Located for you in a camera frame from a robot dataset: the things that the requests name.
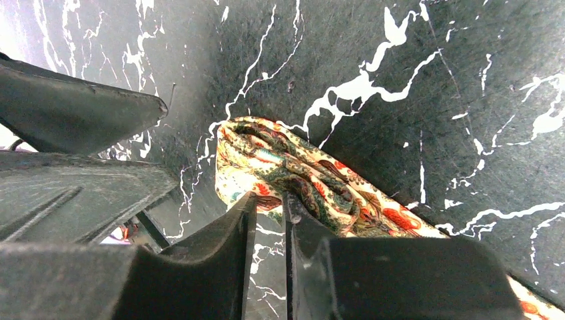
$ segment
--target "colorful object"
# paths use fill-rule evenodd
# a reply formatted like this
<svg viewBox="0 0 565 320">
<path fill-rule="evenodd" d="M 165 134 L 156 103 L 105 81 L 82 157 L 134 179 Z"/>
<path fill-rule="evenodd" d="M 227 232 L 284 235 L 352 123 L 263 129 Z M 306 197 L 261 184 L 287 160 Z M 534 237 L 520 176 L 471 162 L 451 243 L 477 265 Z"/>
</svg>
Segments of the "colorful object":
<svg viewBox="0 0 565 320">
<path fill-rule="evenodd" d="M 218 129 L 216 192 L 231 206 L 247 191 L 257 212 L 282 221 L 282 195 L 298 195 L 340 237 L 447 237 L 343 163 L 266 119 L 241 117 Z M 508 278 L 529 319 L 565 313 Z"/>
</svg>

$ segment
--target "fabric fold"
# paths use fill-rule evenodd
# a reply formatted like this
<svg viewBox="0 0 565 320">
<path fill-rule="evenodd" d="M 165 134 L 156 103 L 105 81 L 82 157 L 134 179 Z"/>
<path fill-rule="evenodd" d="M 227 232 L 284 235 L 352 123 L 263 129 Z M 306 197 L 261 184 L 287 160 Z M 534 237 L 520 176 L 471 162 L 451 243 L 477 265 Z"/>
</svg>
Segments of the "fabric fold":
<svg viewBox="0 0 565 320">
<path fill-rule="evenodd" d="M 339 237 L 447 237 L 346 165 L 272 121 L 241 117 L 217 132 L 216 192 L 228 206 L 247 191 L 257 213 L 282 221 L 285 191 Z M 513 278 L 530 319 L 565 319 Z"/>
</svg>

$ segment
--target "floral fabric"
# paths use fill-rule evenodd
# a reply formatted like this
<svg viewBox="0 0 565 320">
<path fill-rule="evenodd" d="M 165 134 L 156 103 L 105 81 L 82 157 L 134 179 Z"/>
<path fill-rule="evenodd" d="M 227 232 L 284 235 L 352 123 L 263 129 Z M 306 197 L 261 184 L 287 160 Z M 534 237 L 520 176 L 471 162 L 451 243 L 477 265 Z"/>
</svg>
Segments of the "floral fabric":
<svg viewBox="0 0 565 320">
<path fill-rule="evenodd" d="M 216 192 L 227 204 L 247 191 L 257 212 L 282 221 L 282 194 L 298 195 L 310 214 L 340 237 L 447 237 L 343 163 L 266 119 L 241 117 L 217 133 Z M 508 278 L 529 319 L 565 319 Z"/>
</svg>

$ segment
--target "black marble surface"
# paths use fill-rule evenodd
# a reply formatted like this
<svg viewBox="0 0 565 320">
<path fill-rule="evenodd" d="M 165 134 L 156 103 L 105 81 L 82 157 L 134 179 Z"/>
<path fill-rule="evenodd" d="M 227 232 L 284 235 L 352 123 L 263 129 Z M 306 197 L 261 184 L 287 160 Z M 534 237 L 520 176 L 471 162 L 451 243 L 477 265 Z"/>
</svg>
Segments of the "black marble surface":
<svg viewBox="0 0 565 320">
<path fill-rule="evenodd" d="M 12 0 L 0 50 L 170 104 L 109 154 L 182 177 L 150 212 L 171 243 L 225 212 L 213 133 L 251 114 L 294 126 L 565 306 L 564 12 L 551 0 Z M 284 318 L 280 228 L 259 224 L 247 318 Z"/>
</svg>

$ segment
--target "folded cloth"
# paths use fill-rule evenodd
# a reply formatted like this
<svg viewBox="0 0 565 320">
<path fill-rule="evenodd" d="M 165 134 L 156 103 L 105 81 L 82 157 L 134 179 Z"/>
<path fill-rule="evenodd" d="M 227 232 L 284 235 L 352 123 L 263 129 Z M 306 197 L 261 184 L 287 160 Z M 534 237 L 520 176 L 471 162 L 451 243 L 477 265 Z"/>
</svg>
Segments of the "folded cloth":
<svg viewBox="0 0 565 320">
<path fill-rule="evenodd" d="M 216 192 L 228 206 L 254 191 L 257 213 L 281 223 L 282 194 L 290 191 L 340 237 L 447 237 L 340 161 L 272 121 L 225 121 L 217 137 Z M 508 279 L 531 319 L 565 319 L 561 310 Z"/>
</svg>

